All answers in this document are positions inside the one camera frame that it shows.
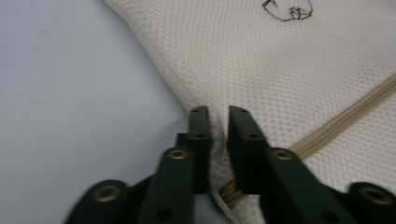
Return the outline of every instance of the brass screw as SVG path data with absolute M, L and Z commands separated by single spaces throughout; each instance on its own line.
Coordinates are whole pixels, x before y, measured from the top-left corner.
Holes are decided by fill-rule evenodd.
M 273 152 L 273 156 L 275 156 L 276 158 L 282 161 L 288 161 L 293 158 L 293 155 L 286 150 L 277 150 Z
M 359 190 L 359 193 L 368 201 L 381 205 L 393 204 L 393 199 L 383 190 L 373 187 L 364 187 Z
M 187 151 L 182 150 L 182 149 L 175 149 L 172 150 L 168 153 L 168 156 L 171 159 L 174 160 L 183 160 L 184 158 L 186 158 L 189 155 L 189 153 L 187 153 Z
M 118 198 L 120 194 L 121 190 L 119 187 L 107 185 L 99 188 L 93 194 L 93 198 L 99 203 L 108 203 Z

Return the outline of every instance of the white table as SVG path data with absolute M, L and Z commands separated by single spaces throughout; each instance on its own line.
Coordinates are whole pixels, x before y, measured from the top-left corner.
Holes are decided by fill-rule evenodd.
M 151 175 L 187 115 L 99 0 L 0 2 L 0 223 L 63 223 L 104 179 Z M 195 223 L 228 223 L 207 196 Z

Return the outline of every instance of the white mesh bag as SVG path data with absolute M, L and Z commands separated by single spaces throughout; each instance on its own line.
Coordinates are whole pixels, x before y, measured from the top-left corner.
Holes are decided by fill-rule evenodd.
M 233 183 L 222 144 L 229 105 L 249 110 L 271 146 L 295 151 L 323 183 L 396 193 L 395 1 L 105 1 L 184 107 L 209 107 L 212 193 L 233 223 L 264 220 L 258 196 L 219 195 Z

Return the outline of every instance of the zipper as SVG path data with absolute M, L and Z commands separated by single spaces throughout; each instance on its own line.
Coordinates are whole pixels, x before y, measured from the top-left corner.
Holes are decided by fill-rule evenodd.
M 396 74 L 382 82 L 374 90 L 370 91 L 341 114 L 329 120 L 316 131 L 291 146 L 290 150 L 295 152 L 302 159 L 308 158 L 328 145 L 338 135 L 387 100 L 395 92 Z M 235 180 L 230 181 L 227 185 L 222 187 L 219 190 L 219 195 L 230 209 L 233 209 L 242 199 L 247 197 L 242 190 L 236 188 Z

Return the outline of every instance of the black ink drawing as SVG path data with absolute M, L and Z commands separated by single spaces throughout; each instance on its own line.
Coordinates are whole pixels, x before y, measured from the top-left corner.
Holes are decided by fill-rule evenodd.
M 281 21 L 305 20 L 314 9 L 309 0 L 266 0 L 262 6 L 274 18 Z

